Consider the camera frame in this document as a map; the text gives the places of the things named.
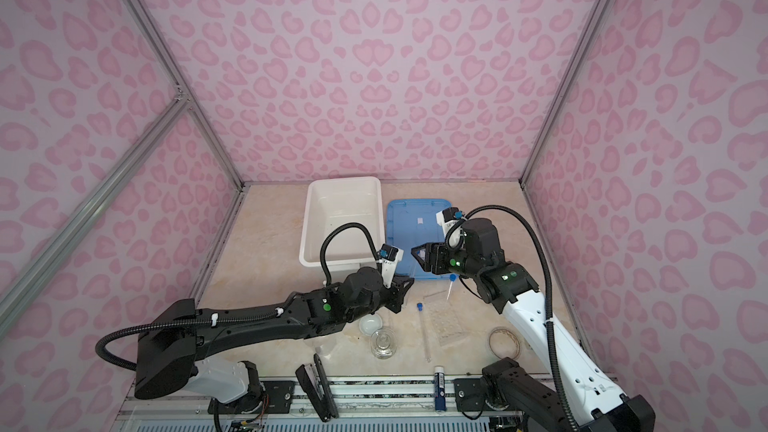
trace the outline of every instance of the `pink wallpaper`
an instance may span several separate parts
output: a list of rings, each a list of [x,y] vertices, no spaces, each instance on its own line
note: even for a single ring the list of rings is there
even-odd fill
[[[0,0],[0,296],[171,91],[120,0]]]
[[[768,428],[768,0],[618,0],[532,183],[657,430]]]
[[[96,341],[188,296],[232,195],[182,116],[0,344],[0,428],[108,430],[134,375]],[[110,350],[135,360],[136,337]]]
[[[246,180],[516,178],[594,0],[146,0]]]

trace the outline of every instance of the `metal base plate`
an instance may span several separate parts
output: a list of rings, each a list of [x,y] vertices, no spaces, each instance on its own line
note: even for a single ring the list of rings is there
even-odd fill
[[[264,391],[270,396],[269,405],[266,408],[268,414],[288,414],[291,402],[293,402],[293,380],[270,380],[264,382]]]
[[[264,385],[264,392],[270,398],[267,402],[266,412],[268,414],[288,414],[290,410],[291,402],[293,401],[293,386],[296,382],[292,380],[274,380],[262,383]],[[208,404],[208,414],[214,412],[214,400],[211,399]],[[257,413],[261,412],[261,408],[256,410]],[[231,415],[237,414],[234,406],[227,404],[219,404],[219,414]]]
[[[485,385],[482,379],[454,379],[456,409],[460,412],[479,412],[485,407]]]

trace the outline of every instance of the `blue tray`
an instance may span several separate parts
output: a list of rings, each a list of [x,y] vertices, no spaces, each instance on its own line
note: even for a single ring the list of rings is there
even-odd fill
[[[411,248],[427,242],[442,242],[446,236],[437,224],[436,214],[451,206],[444,198],[404,198],[386,207],[386,243],[403,250],[397,274],[416,280],[448,278],[424,272],[411,255]]]

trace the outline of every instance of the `clear plastic container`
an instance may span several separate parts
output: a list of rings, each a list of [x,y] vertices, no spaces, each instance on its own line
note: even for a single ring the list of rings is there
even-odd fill
[[[451,303],[446,301],[446,291],[425,296],[424,311],[429,316],[440,347],[455,344],[468,336],[458,322]]]
[[[388,328],[380,328],[371,335],[371,352],[379,359],[388,359],[397,352],[395,332]]]

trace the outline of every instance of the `black cable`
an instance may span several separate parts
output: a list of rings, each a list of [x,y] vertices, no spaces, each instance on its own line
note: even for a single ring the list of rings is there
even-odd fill
[[[462,276],[461,276],[461,275],[459,275],[459,276],[458,276],[458,281],[459,281],[459,282],[460,282],[460,283],[461,283],[461,284],[464,286],[464,288],[465,288],[465,289],[467,289],[467,290],[469,291],[469,293],[470,293],[470,294],[472,294],[472,295],[474,295],[475,297],[477,297],[477,298],[479,298],[480,300],[482,300],[482,297],[480,297],[479,295],[477,295],[475,292],[473,292],[473,291],[472,291],[472,289],[470,289],[470,288],[469,288],[469,286],[467,286],[467,285],[466,285],[466,283],[464,282],[464,279],[462,278]]]
[[[509,207],[496,205],[477,207],[471,210],[469,214],[466,215],[466,218],[469,219],[476,213],[484,210],[500,210],[512,215],[523,224],[525,230],[528,231],[528,235],[531,236],[533,245],[536,248],[536,254],[538,254],[538,260],[542,263],[542,272],[544,273],[544,318],[546,319],[544,326],[547,328],[547,350],[549,352],[549,365],[552,369],[552,381],[554,382],[554,388],[558,393],[558,399],[560,400],[560,405],[563,408],[563,414],[565,415],[568,425],[574,432],[578,432],[579,426],[576,423],[571,407],[568,405],[568,399],[565,397],[563,380],[560,376],[560,364],[558,363],[558,351],[554,346],[554,322],[552,322],[552,276],[549,273],[549,266],[547,265],[547,258],[544,255],[542,244],[538,241],[536,232],[533,230],[531,224],[529,224],[518,212]]]
[[[464,217],[461,217],[459,220],[456,221],[456,224],[454,224],[453,226],[451,226],[450,229],[448,229],[448,233],[446,234],[446,246],[448,247],[448,250],[456,252],[462,247],[462,245],[464,245],[463,235],[458,236],[458,244],[456,244],[455,247],[451,247],[451,243],[450,243],[451,235],[453,235],[456,229],[461,227],[464,222],[466,222],[466,219]]]
[[[213,398],[214,401],[214,427],[216,428],[216,432],[223,432],[221,429],[221,422],[219,422],[219,401],[216,398]]]
[[[326,264],[326,249],[328,248],[328,245],[331,244],[331,241],[335,236],[339,235],[341,232],[344,232],[348,228],[359,228],[362,230],[362,233],[366,235],[368,246],[371,248],[371,254],[373,254],[373,260],[376,261],[376,270],[379,271],[379,274],[382,273],[382,265],[379,262],[379,250],[375,245],[373,245],[371,233],[368,232],[368,229],[363,224],[358,222],[349,222],[343,226],[339,226],[331,234],[328,234],[328,237],[326,237],[326,240],[324,240],[320,246],[320,266],[322,267],[322,273],[326,275],[326,287],[331,286],[331,272],[328,270],[328,264]]]
[[[530,418],[531,416],[529,416],[525,412],[523,413],[523,416],[520,418],[520,425],[518,426],[518,428],[522,430],[522,432],[528,432],[528,419]]]
[[[466,396],[464,398],[458,398],[459,400],[456,403],[456,408],[461,409],[462,408],[462,404],[464,403],[464,400],[469,399],[469,398],[480,398],[480,411],[478,412],[477,415],[475,415],[475,417],[467,415],[467,413],[464,410],[460,410],[460,412],[462,413],[462,415],[464,417],[466,417],[466,418],[468,418],[470,420],[477,420],[477,419],[480,418],[480,416],[482,416],[482,413],[485,412],[485,394],[473,394],[473,395],[468,395],[468,396]]]
[[[281,307],[281,308],[288,307],[293,302],[293,299],[295,296],[296,296],[296,293],[293,292],[278,307]],[[277,317],[277,310],[264,313],[261,315],[255,315],[253,317],[222,318],[222,319],[219,319],[216,324],[228,325],[228,324],[243,324],[247,322],[262,322],[275,317]],[[96,342],[96,346],[95,346],[96,355],[98,355],[103,360],[106,360],[112,365],[117,365],[118,367],[122,367],[123,369],[136,370],[135,362],[131,362],[130,360],[126,360],[121,357],[118,357],[115,354],[112,354],[109,350],[107,350],[107,344],[109,344],[112,341],[116,341],[120,338],[127,337],[129,335],[141,334],[142,332],[157,331],[164,328],[185,328],[185,327],[197,327],[200,325],[211,326],[212,323],[213,322],[209,318],[208,319],[188,318],[188,319],[182,319],[179,321],[153,322],[151,324],[135,325],[133,327],[124,328],[119,331],[112,332],[111,334],[107,334],[102,338],[100,338],[98,342]]]

